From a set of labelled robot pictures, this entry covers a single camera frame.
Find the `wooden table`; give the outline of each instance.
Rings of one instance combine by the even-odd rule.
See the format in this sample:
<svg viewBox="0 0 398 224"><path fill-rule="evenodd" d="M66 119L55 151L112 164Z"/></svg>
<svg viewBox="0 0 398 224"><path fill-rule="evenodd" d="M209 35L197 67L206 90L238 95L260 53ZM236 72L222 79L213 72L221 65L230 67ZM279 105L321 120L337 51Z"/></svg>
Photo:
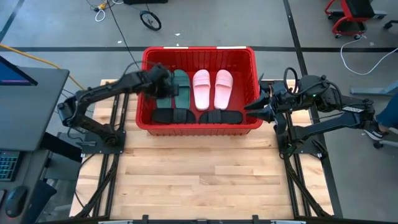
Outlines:
<svg viewBox="0 0 398 224"><path fill-rule="evenodd" d="M112 104L113 98L98 102L94 119L108 123ZM111 218L141 219L144 214L150 219L293 217L273 124L263 123L246 136L158 137L137 127L136 108L137 97L131 95ZM308 111L295 112L292 119L296 125L311 124ZM83 203L97 188L102 158L95 155L81 168L76 192ZM320 161L311 155L300 158L309 191L333 214ZM300 214L304 214L298 188L296 192ZM103 214L107 193L106 189L99 214ZM80 210L74 198L70 215Z"/></svg>

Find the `white cable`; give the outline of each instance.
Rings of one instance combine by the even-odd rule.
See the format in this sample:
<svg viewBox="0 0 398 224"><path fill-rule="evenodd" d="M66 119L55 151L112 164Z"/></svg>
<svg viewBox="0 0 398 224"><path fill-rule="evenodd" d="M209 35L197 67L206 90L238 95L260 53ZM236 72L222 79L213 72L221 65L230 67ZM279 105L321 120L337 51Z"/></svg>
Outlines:
<svg viewBox="0 0 398 224"><path fill-rule="evenodd" d="M379 61L370 71L368 71L368 72L366 72L366 73L358 73L358 72L355 72L354 70L350 69L350 68L347 66L346 60L345 60L344 57L343 57L343 48L344 48L345 46L347 46L348 44L352 44L352 43L355 43L355 42L361 40L362 37L363 37L363 35L362 35L361 38L359 38L358 40L354 40L354 41L348 42L347 44L344 44L343 46L341 46L341 49L340 49L340 56L341 56L341 59L343 60L344 66L345 66L349 71L351 71L351 72L353 72L353 73L355 73L355 74L357 74L357 75L369 75L371 72L373 72L373 70L374 70L374 69L375 69L375 68L376 68L388 55L394 53L396 50L398 50L398 48L396 48L395 50L393 50L392 52L386 54L383 58L381 58L380 61Z"/></svg>
<svg viewBox="0 0 398 224"><path fill-rule="evenodd" d="M116 1L112 0L112 2L115 3L115 4L123 4L124 3L124 1L118 2L118 0L116 0Z"/></svg>
<svg viewBox="0 0 398 224"><path fill-rule="evenodd" d="M102 19L98 19L98 15L99 15L101 12L104 13L104 17L102 17ZM101 21L103 21L103 20L105 19L105 16L106 16L105 11L102 10L102 9L100 9L100 10L97 12L97 15L95 15L95 21L96 21L96 22L101 22Z"/></svg>

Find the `person's shoe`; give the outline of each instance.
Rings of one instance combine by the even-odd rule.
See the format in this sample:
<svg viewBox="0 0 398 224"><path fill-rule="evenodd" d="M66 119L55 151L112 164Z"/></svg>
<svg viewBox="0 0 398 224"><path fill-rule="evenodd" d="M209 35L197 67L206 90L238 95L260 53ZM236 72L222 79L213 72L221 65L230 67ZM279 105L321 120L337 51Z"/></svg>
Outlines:
<svg viewBox="0 0 398 224"><path fill-rule="evenodd" d="M365 133L373 140L375 141L381 141L384 136L387 135L387 133L384 133L379 130L378 124L373 123L369 125L366 129L364 129Z"/></svg>

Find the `black slide sandal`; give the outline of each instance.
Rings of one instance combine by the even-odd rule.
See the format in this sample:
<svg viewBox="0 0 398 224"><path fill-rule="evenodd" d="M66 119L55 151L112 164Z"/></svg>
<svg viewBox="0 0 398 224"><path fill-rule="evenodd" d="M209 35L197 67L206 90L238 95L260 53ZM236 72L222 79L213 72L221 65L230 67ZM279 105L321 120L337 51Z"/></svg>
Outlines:
<svg viewBox="0 0 398 224"><path fill-rule="evenodd" d="M211 110L202 114L200 124L241 124L243 114L240 111Z"/></svg>
<svg viewBox="0 0 398 224"><path fill-rule="evenodd" d="M182 108L158 108L152 111L152 120L162 124L195 124L192 111Z"/></svg>

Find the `monitor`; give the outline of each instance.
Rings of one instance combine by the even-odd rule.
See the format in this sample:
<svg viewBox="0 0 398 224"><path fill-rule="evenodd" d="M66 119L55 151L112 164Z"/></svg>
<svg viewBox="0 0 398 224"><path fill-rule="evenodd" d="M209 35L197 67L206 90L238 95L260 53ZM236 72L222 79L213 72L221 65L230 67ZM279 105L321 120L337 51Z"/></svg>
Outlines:
<svg viewBox="0 0 398 224"><path fill-rule="evenodd" d="M31 86L37 81L0 56L0 85Z"/></svg>

